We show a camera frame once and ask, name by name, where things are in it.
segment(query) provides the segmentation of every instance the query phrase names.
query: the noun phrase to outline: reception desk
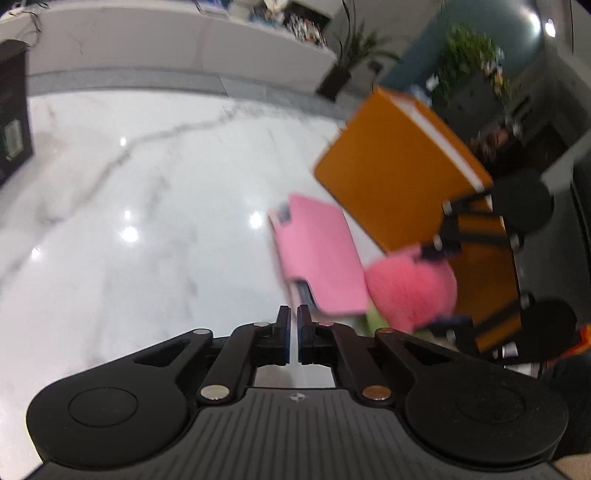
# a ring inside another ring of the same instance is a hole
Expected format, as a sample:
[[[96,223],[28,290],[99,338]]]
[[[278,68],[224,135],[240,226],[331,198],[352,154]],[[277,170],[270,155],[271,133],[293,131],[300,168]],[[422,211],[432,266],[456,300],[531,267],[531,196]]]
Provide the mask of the reception desk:
[[[300,92],[316,90],[334,52],[301,43],[287,30],[212,17],[192,2],[167,0],[57,1],[38,15],[5,14],[0,41],[37,42],[28,73],[138,68],[196,72],[262,82]]]

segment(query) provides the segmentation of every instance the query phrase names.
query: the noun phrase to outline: black box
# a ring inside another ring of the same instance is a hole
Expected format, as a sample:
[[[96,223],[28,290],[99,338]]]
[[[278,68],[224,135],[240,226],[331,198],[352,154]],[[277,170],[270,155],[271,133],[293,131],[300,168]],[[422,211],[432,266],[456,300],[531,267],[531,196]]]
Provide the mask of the black box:
[[[33,155],[27,111],[27,44],[0,43],[0,184]]]

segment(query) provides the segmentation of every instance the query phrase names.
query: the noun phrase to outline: pink plush toy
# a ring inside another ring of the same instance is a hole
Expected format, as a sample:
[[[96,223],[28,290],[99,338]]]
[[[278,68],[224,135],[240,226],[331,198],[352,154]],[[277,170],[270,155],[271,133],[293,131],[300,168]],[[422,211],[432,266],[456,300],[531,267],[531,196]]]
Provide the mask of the pink plush toy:
[[[420,245],[403,248],[365,271],[369,296],[388,324],[413,332],[456,307],[457,281],[447,260],[421,259]]]

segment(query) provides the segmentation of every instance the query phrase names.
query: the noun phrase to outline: green plant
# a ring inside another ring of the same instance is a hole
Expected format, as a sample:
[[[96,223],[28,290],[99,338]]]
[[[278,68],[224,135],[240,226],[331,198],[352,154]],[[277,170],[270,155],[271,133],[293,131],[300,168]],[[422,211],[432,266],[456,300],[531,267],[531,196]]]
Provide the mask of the green plant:
[[[341,0],[345,15],[347,16],[348,28],[347,36],[344,40],[337,38],[339,42],[339,54],[337,56],[336,66],[343,70],[352,70],[364,60],[372,60],[378,57],[387,57],[393,60],[400,60],[395,53],[382,50],[391,39],[378,34],[377,30],[372,30],[368,34],[365,32],[365,20],[357,25],[357,9],[355,0],[351,0],[352,8],[349,8],[345,0]]]
[[[446,46],[437,66],[439,85],[434,95],[447,99],[451,91],[476,72],[482,71],[486,63],[496,62],[499,51],[486,35],[477,34],[466,27],[453,27],[447,35]],[[493,86],[497,95],[508,95],[509,83],[502,76],[495,79]]]

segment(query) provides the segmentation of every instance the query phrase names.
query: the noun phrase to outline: pink flap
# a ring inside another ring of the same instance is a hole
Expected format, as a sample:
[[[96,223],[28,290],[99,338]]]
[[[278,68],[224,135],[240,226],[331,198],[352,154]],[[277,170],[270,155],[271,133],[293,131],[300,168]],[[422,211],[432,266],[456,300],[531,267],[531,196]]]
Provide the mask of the pink flap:
[[[275,230],[286,279],[306,280],[326,314],[364,314],[363,265],[342,210],[295,194],[289,206],[291,222]]]

